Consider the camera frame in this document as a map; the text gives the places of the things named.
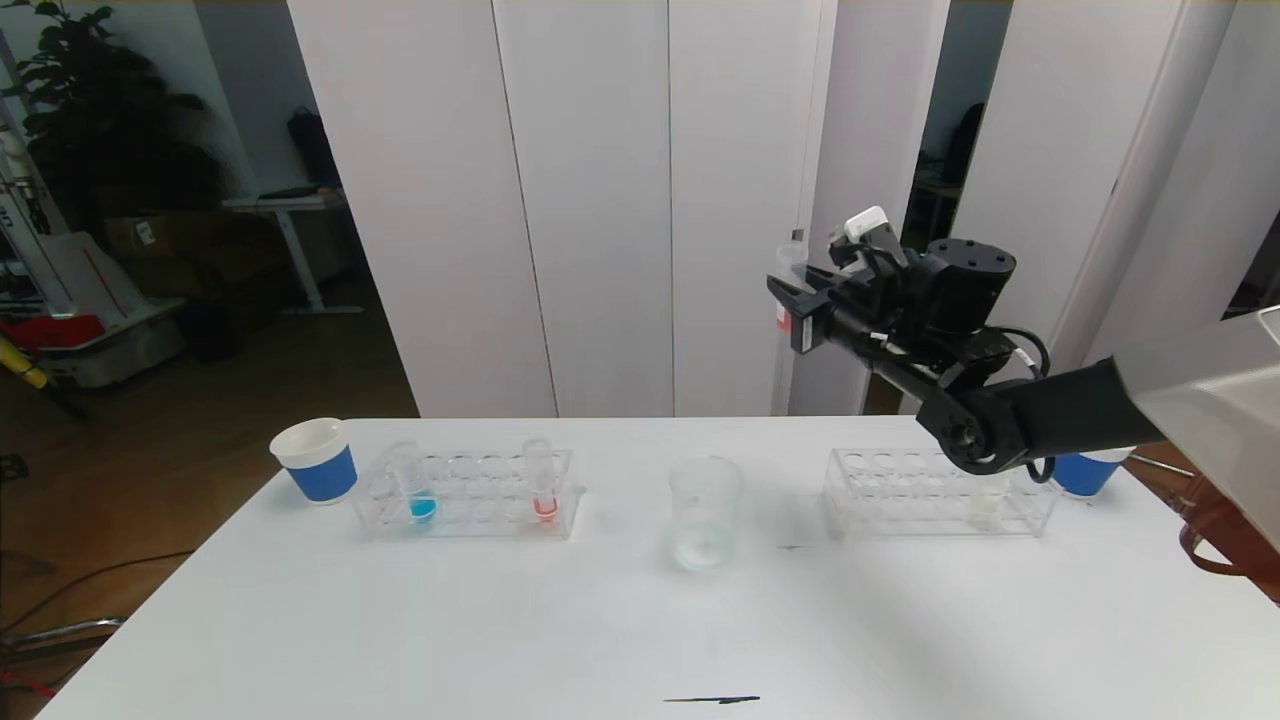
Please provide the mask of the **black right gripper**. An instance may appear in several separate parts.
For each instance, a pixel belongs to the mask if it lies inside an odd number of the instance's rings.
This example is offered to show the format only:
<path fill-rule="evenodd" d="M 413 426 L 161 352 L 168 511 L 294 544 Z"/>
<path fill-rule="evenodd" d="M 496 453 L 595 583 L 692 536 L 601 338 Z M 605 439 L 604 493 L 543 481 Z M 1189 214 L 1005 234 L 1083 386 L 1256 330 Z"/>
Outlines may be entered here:
<path fill-rule="evenodd" d="M 876 292 L 850 275 L 808 264 L 792 264 L 794 278 L 768 275 L 765 287 L 781 307 L 791 307 L 791 347 L 809 354 L 835 345 L 852 355 L 872 355 L 877 340 L 870 310 Z"/>

